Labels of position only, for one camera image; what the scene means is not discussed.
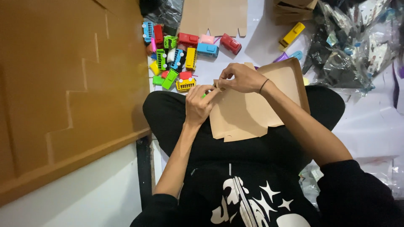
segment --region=brown wooden door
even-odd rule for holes
[[[0,206],[149,134],[137,1],[0,0]]]

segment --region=hand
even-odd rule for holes
[[[197,85],[191,87],[187,97],[185,98],[185,123],[191,126],[201,126],[203,122],[208,118],[214,103],[213,97],[220,92],[219,88],[212,85]]]
[[[247,65],[230,63],[220,75],[218,87],[231,88],[241,93],[259,93],[267,78]]]

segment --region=black wristband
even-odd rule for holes
[[[269,79],[267,79],[267,80],[262,84],[261,88],[259,89],[259,93],[258,93],[258,94],[261,94],[261,90],[262,90],[262,88],[264,87],[265,83],[266,83],[268,80],[269,80]]]

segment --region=red toy bus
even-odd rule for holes
[[[154,41],[156,42],[157,48],[161,48],[164,45],[163,30],[161,25],[155,25],[154,29]]]
[[[223,45],[226,49],[231,51],[233,54],[238,54],[241,50],[241,44],[235,39],[224,33],[222,38],[220,38],[220,45]]]
[[[197,48],[198,47],[199,36],[189,35],[185,33],[178,33],[177,44],[184,45],[186,47]]]

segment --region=hoodie zipper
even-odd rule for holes
[[[240,185],[240,181],[238,180],[238,177],[237,177],[237,176],[234,176],[234,179],[235,179],[235,181],[236,181],[237,189],[238,189],[238,191],[240,192],[241,199],[243,200],[244,207],[245,207],[246,210],[247,210],[248,217],[250,218],[251,225],[252,225],[252,227],[257,227],[257,224],[256,224],[256,222],[255,222],[253,213],[251,212],[251,209],[250,209],[250,205],[249,205],[249,203],[248,203],[248,201],[247,201],[247,199],[246,199],[246,196],[244,195],[244,191],[243,191],[243,189],[242,189],[242,187],[241,187],[241,185]]]

